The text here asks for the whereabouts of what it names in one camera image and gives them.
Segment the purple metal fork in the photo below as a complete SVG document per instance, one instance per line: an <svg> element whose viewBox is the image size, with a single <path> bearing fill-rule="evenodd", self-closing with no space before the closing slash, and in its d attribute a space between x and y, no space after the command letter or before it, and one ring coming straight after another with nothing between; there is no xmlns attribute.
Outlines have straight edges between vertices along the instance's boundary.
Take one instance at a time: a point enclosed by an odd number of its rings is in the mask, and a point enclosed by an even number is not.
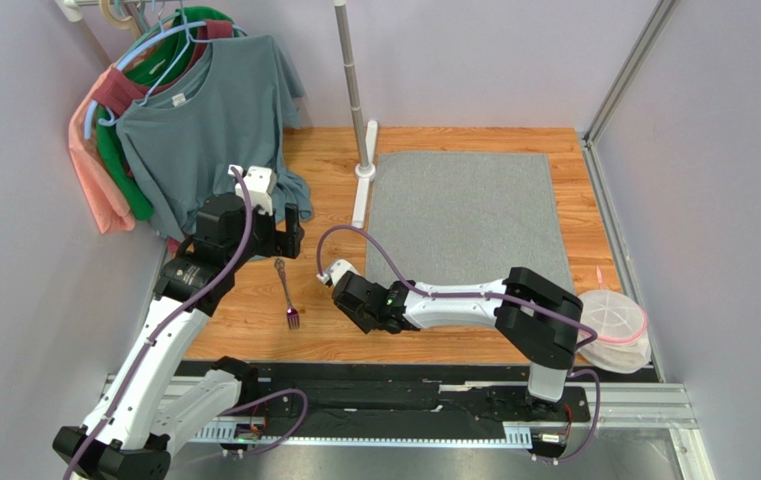
<svg viewBox="0 0 761 480"><path fill-rule="evenodd" d="M290 331L296 331L300 329L300 314L295 308L288 288L287 276L285 270L285 262L282 258L276 258L274 261L274 267L277 271L283 294L286 302L286 321L288 329Z"/></svg>

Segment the grey cloth napkin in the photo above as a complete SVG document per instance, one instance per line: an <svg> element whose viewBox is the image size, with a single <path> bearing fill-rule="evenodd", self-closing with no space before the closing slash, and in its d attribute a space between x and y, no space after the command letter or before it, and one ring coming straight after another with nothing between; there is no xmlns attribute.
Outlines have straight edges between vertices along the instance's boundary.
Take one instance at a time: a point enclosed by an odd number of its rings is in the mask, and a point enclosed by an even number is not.
<svg viewBox="0 0 761 480"><path fill-rule="evenodd" d="M434 285L504 278L534 270L573 291L548 158L544 154L404 151L379 160L365 275Z"/></svg>

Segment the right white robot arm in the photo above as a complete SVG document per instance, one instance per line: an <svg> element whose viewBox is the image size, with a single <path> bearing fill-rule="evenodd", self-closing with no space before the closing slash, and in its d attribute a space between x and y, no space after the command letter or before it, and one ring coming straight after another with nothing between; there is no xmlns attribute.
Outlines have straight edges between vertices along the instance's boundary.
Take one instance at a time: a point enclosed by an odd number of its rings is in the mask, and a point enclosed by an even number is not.
<svg viewBox="0 0 761 480"><path fill-rule="evenodd" d="M523 267L504 279L474 285L371 282L346 261L318 276L332 290L334 305L362 332L399 334L439 327L476 327L499 332L530 362L531 398L560 401L574 365L582 300Z"/></svg>

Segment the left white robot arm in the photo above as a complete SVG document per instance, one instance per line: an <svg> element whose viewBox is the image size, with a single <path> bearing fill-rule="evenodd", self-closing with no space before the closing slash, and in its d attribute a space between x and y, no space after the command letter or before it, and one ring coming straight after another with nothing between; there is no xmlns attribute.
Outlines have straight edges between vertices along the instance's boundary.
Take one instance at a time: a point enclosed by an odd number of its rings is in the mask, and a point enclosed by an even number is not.
<svg viewBox="0 0 761 480"><path fill-rule="evenodd" d="M304 230L297 205L285 205L284 221L278 230L262 194L205 201L195 233L162 268L144 327L115 380L80 425L56 434L53 449L67 477L163 479L203 427L257 394L257 369L223 357L177 400L161 404L186 351L234 287L236 271L255 257L299 255Z"/></svg>

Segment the grey-blue t-shirt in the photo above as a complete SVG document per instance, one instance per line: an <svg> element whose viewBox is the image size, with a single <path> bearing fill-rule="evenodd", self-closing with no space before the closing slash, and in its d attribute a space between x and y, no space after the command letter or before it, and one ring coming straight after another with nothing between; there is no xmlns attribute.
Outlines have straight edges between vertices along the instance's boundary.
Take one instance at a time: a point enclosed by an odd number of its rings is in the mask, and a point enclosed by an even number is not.
<svg viewBox="0 0 761 480"><path fill-rule="evenodd" d="M115 131L134 179L154 209L150 226L182 241L212 195L232 193L230 166L271 169L275 218L294 204L313 216L308 183L284 159L284 131L300 126L299 78L269 35L217 39L171 87L134 102Z"/></svg>

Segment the white clothes rack stand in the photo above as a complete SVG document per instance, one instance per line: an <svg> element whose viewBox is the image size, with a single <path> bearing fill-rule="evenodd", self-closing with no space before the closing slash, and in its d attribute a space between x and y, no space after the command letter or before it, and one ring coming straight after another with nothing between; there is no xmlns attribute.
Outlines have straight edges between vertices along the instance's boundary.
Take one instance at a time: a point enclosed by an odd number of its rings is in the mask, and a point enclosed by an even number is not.
<svg viewBox="0 0 761 480"><path fill-rule="evenodd" d="M358 153L358 163L354 170L357 186L351 225L361 229L364 228L367 223L369 194L377 174L375 156L379 136L379 124L376 120L366 121L363 115L349 27L347 1L333 0L333 7L336 15L345 80L348 90L349 107Z"/></svg>

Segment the pink t-shirt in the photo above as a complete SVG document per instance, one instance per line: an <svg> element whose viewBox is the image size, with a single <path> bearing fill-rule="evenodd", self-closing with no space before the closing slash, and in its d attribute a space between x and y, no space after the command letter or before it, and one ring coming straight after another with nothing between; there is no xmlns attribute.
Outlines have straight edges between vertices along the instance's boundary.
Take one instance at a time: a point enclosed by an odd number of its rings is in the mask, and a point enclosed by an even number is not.
<svg viewBox="0 0 761 480"><path fill-rule="evenodd" d="M85 95L69 121L67 134L70 160L101 234L131 231L136 226L128 201L103 164L96 140L83 136L87 108L107 74L104 71Z"/></svg>

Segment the maroon t-shirt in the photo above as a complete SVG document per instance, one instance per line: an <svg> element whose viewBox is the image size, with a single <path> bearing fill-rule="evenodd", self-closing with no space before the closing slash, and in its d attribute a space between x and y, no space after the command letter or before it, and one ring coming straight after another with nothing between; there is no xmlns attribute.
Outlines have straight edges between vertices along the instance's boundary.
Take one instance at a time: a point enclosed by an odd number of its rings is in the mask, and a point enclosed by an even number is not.
<svg viewBox="0 0 761 480"><path fill-rule="evenodd" d="M127 72L112 67L92 96L103 109L102 118L118 119L147 93L164 91L202 57L208 41L236 35L230 20L205 19L201 26L166 37L150 56Z"/></svg>

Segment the green t-shirt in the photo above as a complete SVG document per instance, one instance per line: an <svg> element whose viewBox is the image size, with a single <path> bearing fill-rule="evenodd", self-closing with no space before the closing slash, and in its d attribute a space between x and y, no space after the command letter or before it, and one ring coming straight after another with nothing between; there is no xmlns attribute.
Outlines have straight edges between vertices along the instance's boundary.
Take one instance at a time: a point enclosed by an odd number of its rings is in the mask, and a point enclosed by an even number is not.
<svg viewBox="0 0 761 480"><path fill-rule="evenodd" d="M179 9L177 13L173 22L175 26L199 21L206 24L189 31L194 39L192 42L184 33L177 33L162 40L148 57L128 70L109 69L106 79L93 94L98 104L98 119L107 120L110 113L122 115L134 100L143 99L151 87L157 93L165 90L201 58L206 50L206 40L234 34L232 19L216 9L195 6ZM133 218L140 221L150 219L154 209L131 176L116 127L99 123L94 127L97 151L122 198L127 201Z"/></svg>

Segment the white mesh laundry basket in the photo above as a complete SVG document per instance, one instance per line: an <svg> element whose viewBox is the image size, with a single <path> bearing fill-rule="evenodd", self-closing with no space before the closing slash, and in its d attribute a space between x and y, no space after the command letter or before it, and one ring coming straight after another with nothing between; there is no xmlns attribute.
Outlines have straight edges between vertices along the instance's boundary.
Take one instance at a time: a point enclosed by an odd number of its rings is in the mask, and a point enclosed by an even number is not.
<svg viewBox="0 0 761 480"><path fill-rule="evenodd" d="M579 346L590 364L618 374L633 374L651 361L648 317L628 296L606 287L602 271L596 267L598 288L583 292L580 322L592 328L597 339Z"/></svg>

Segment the aluminium frame post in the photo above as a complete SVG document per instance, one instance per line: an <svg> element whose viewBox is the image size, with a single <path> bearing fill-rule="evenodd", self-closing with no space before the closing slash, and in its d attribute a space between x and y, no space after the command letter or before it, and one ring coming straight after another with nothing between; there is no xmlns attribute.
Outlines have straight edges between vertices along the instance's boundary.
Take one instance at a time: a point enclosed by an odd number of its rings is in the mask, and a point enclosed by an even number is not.
<svg viewBox="0 0 761 480"><path fill-rule="evenodd" d="M679 0L660 0L656 3L655 8L641 30L602 104L597 110L589 128L583 136L586 144L595 144L605 132L607 125L616 113L620 102L628 93L631 83L639 73L657 39L666 28L667 23L679 4Z"/></svg>

